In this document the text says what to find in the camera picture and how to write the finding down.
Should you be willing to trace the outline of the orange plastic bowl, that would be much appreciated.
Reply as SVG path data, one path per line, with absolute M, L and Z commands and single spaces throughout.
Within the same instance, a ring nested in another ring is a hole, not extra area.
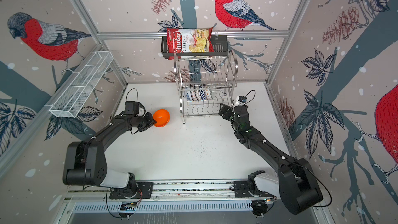
M 154 119 L 154 121 L 156 121 L 154 126 L 159 127 L 159 128 L 160 127 L 164 127 L 170 121 L 170 113 L 167 110 L 165 110 L 165 109 L 157 110 L 153 114 L 153 119 Z

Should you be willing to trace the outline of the green patterned ceramic bowl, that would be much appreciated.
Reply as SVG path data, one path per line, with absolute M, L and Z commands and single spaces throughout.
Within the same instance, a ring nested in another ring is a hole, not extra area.
M 207 100 L 211 100 L 212 96 L 211 96 L 211 92 L 209 89 L 205 89 L 205 95 L 206 95 L 206 99 Z

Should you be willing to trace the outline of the white brown patterned bowl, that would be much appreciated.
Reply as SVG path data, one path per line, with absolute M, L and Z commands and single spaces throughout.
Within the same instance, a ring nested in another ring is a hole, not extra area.
M 198 101 L 202 100 L 202 97 L 201 97 L 201 94 L 200 94 L 200 90 L 196 90 L 195 91 L 195 95 L 196 95 L 196 98 L 197 98 Z

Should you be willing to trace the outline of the stainless steel dish rack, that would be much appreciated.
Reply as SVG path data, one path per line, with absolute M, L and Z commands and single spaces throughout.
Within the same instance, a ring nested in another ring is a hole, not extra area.
M 179 96 L 179 111 L 183 124 L 188 118 L 210 117 L 219 113 L 220 103 L 234 105 L 238 62 L 233 51 L 227 56 L 187 56 L 174 54 L 173 73 Z M 209 89 L 211 100 L 188 101 L 186 90 Z

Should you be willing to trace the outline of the red patterned ceramic bowl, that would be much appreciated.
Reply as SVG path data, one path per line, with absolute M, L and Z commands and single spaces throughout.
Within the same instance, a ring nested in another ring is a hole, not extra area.
M 191 94 L 192 100 L 193 100 L 193 101 L 196 101 L 196 100 L 197 100 L 197 97 L 196 97 L 195 91 L 194 91 L 194 90 L 191 90 L 191 91 L 190 91 L 190 94 Z

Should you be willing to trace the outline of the blue floral ceramic bowl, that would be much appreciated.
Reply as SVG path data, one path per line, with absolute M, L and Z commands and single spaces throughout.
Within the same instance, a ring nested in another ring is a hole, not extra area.
M 185 98 L 186 98 L 188 101 L 192 101 L 191 93 L 190 93 L 189 90 L 186 90 L 186 91 L 184 92 L 184 96 L 185 96 Z

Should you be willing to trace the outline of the blue geometric upturned bowl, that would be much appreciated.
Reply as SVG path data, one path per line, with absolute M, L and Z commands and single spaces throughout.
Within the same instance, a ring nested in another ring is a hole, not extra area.
M 200 95 L 201 95 L 202 100 L 206 100 L 207 99 L 206 93 L 205 93 L 204 90 L 200 90 Z

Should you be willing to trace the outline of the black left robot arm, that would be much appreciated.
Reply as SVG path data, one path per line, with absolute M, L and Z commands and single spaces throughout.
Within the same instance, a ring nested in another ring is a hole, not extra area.
M 132 188 L 134 175 L 108 168 L 105 151 L 121 135 L 144 132 L 157 123 L 142 103 L 127 101 L 125 110 L 98 133 L 67 147 L 62 180 L 68 186 Z

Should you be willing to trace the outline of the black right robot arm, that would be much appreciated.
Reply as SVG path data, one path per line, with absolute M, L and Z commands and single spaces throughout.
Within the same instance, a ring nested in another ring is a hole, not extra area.
M 278 174 L 278 193 L 293 215 L 315 206 L 323 195 L 313 170 L 305 159 L 296 159 L 278 149 L 253 127 L 246 105 L 234 108 L 220 104 L 219 115 L 230 121 L 237 140 L 258 154 Z

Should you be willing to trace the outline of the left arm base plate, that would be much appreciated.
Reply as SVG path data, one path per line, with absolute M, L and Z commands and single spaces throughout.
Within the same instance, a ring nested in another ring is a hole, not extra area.
M 111 200 L 150 199 L 154 183 L 149 181 L 137 182 L 135 187 L 113 188 L 109 194 Z

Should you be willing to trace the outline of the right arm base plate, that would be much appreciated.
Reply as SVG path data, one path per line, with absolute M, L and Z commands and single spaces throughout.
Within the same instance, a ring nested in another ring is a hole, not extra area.
M 256 191 L 251 189 L 247 180 L 236 180 L 233 182 L 232 189 L 236 198 L 276 198 L 268 192 Z

